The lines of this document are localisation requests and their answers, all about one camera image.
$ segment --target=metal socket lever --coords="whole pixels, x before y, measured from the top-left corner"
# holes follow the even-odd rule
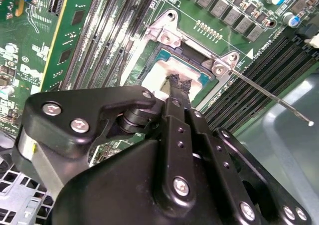
[[[293,106],[291,106],[289,103],[287,103],[286,101],[278,98],[277,96],[273,95],[272,93],[270,93],[269,91],[267,91],[266,89],[264,89],[263,87],[261,87],[260,85],[256,84],[254,81],[250,80],[249,78],[247,78],[246,76],[242,75],[241,73],[239,73],[237,70],[235,70],[234,68],[232,68],[229,65],[224,65],[230,72],[232,72],[233,74],[235,74],[236,76],[238,76],[239,78],[241,78],[242,80],[244,80],[246,83],[250,84],[251,86],[253,86],[255,89],[259,90],[260,92],[262,92],[264,95],[266,95],[267,97],[271,98],[272,100],[275,100],[277,103],[281,104],[282,106],[284,106],[286,109],[290,110],[291,112],[294,113],[294,115],[296,115],[298,118],[306,121],[308,123],[308,126],[313,126],[315,123],[313,121],[311,121],[310,119],[308,119],[305,115],[303,115],[302,113],[300,113],[297,109],[295,109]]]

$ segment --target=blue capacitor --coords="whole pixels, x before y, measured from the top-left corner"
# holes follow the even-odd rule
[[[283,21],[291,28],[296,28],[300,24],[301,20],[298,16],[295,16],[291,12],[287,12],[283,15]]]

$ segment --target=motherboard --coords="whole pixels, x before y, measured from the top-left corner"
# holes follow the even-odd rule
[[[239,131],[271,100],[226,63],[282,97],[319,66],[305,43],[319,0],[0,0],[0,128],[16,135],[24,102],[40,91],[139,84],[168,93],[191,80],[210,128]],[[138,141],[96,150],[108,157]]]

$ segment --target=silver screw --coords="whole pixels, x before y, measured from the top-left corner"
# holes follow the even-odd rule
[[[255,213],[247,203],[242,202],[240,204],[240,209],[243,212],[245,218],[247,218],[249,221],[255,220]]]
[[[180,106],[180,103],[177,100],[173,100],[173,104],[176,105],[177,107]]]
[[[45,104],[42,107],[42,111],[45,114],[50,115],[50,116],[55,116],[55,115],[58,115],[62,112],[60,106],[58,106],[56,104],[52,104],[52,103]]]
[[[229,138],[229,134],[228,134],[226,131],[222,130],[221,133],[222,133],[226,138]]]
[[[229,58],[230,61],[235,61],[237,59],[237,55],[236,54],[232,54]]]
[[[198,118],[201,117],[201,114],[200,114],[198,111],[195,111],[195,115],[196,115],[196,117],[198,117]]]
[[[175,191],[181,196],[187,196],[189,193],[189,186],[184,179],[175,178],[173,183]]]
[[[219,75],[221,73],[224,72],[224,66],[222,65],[217,65],[215,68],[214,68],[214,71],[215,71],[215,74],[216,75]]]
[[[293,211],[290,210],[289,207],[283,206],[283,209],[284,209],[284,211],[285,211],[286,216],[287,216],[289,219],[295,220],[295,215],[294,215]]]
[[[150,93],[148,93],[147,91],[143,91],[143,96],[146,97],[147,99],[150,99],[152,96],[150,95]]]
[[[296,208],[296,212],[302,220],[307,221],[306,214],[300,208]]]
[[[77,133],[85,133],[89,131],[89,124],[84,119],[75,119],[71,122],[71,128]]]

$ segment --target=metal grille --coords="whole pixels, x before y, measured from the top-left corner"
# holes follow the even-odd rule
[[[0,168],[4,163],[0,158]],[[0,173],[0,225],[43,225],[53,203],[45,187],[15,166]]]

